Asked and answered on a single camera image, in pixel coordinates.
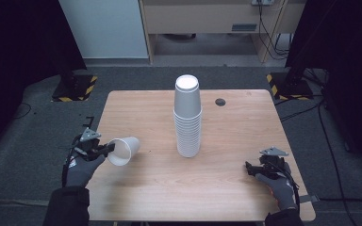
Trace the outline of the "stack of white paper cups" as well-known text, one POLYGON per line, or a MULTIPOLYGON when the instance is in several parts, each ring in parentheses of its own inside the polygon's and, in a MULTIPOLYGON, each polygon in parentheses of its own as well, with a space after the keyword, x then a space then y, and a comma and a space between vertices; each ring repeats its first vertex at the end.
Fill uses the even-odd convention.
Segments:
POLYGON ((173 118, 177 151, 184 157, 193 157, 200 151, 202 105, 198 79, 191 74, 175 81, 173 118))

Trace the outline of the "person's left hand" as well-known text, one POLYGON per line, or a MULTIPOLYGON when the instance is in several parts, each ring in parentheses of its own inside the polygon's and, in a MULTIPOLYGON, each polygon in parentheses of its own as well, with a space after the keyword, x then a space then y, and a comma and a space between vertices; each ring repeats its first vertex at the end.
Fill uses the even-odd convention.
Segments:
POLYGON ((65 186, 83 186, 85 187, 97 168, 105 161, 100 155, 93 161, 86 161, 78 154, 70 157, 70 163, 65 168, 65 186))

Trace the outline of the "white panel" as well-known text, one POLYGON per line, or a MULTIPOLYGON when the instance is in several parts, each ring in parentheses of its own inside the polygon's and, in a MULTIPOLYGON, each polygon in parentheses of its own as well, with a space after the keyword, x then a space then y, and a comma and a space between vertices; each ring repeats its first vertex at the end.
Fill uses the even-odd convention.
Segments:
POLYGON ((139 0, 58 1, 82 57, 148 57, 139 0))

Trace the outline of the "black striped stand base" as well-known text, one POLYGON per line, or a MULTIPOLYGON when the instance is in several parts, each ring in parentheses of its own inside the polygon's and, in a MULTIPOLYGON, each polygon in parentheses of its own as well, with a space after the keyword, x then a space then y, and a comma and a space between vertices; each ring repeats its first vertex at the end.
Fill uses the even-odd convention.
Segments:
POLYGON ((97 76, 90 74, 74 75, 70 82, 61 78, 52 94, 52 101, 86 101, 90 97, 96 81, 97 76))
POLYGON ((288 73, 269 73, 266 78, 276 100, 310 100, 314 97, 307 82, 288 78, 288 73))

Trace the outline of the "black curtain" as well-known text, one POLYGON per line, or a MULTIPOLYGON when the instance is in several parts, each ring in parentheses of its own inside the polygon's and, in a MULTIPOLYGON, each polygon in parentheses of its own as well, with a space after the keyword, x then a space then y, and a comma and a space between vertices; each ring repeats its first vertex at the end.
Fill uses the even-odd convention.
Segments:
POLYGON ((362 153, 362 0, 306 0, 286 66, 329 72, 324 94, 334 119, 362 153))
POLYGON ((58 0, 0 0, 0 135, 25 88, 85 63, 58 0))

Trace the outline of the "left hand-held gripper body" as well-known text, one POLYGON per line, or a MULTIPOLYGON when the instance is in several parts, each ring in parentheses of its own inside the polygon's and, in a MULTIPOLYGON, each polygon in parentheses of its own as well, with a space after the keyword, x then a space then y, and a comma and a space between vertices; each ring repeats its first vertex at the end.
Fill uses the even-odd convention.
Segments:
POLYGON ((87 127, 83 133, 74 138, 73 149, 86 161, 95 160, 100 154, 98 146, 101 134, 87 127))

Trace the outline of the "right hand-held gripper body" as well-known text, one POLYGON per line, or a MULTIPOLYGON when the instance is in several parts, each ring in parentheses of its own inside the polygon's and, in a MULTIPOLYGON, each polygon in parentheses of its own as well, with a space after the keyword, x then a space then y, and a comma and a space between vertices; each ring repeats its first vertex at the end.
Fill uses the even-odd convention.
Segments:
POLYGON ((288 156, 288 153, 276 147, 270 147, 260 151, 260 153, 259 162, 261 167, 259 172, 261 174, 273 180, 284 175, 285 156, 288 156))

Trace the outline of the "person's right hand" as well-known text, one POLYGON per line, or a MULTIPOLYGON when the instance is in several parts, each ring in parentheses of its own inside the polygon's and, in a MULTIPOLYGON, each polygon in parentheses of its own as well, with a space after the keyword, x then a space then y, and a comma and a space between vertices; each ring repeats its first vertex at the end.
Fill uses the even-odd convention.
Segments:
POLYGON ((297 204, 293 198, 294 190, 287 178, 280 177, 273 180, 261 173, 258 173, 255 178, 264 183, 271 190, 272 195, 277 200, 277 205, 280 210, 297 209, 297 204))

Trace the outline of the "white power strip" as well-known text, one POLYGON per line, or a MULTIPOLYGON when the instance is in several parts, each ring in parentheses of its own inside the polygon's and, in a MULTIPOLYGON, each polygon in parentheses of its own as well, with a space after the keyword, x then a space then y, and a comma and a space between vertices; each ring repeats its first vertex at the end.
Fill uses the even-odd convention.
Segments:
POLYGON ((269 7, 275 3, 275 0, 252 0, 252 6, 269 7))

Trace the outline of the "beige wooden desk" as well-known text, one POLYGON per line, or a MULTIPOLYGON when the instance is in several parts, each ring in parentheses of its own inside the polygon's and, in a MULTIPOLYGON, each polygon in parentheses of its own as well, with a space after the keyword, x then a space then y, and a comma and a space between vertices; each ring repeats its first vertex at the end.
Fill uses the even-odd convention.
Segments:
POLYGON ((269 7, 252 0, 139 0, 148 54, 162 34, 249 34, 260 61, 272 53, 276 36, 295 32, 307 0, 275 0, 269 7))

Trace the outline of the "single white paper cup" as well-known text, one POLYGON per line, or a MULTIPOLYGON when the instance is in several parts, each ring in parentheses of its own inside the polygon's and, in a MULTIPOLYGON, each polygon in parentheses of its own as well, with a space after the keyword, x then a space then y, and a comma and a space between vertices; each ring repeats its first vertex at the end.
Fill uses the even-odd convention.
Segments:
POLYGON ((109 144, 114 145, 114 150, 107 159, 115 166, 126 165, 140 149, 140 141, 136 137, 113 138, 109 144))

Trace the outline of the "grey tape strip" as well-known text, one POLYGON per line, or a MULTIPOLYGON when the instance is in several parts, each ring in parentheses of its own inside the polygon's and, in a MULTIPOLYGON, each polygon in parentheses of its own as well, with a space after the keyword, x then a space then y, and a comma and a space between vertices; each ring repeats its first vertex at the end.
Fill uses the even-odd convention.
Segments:
POLYGON ((317 195, 303 195, 299 198, 300 203, 318 202, 320 198, 317 195))

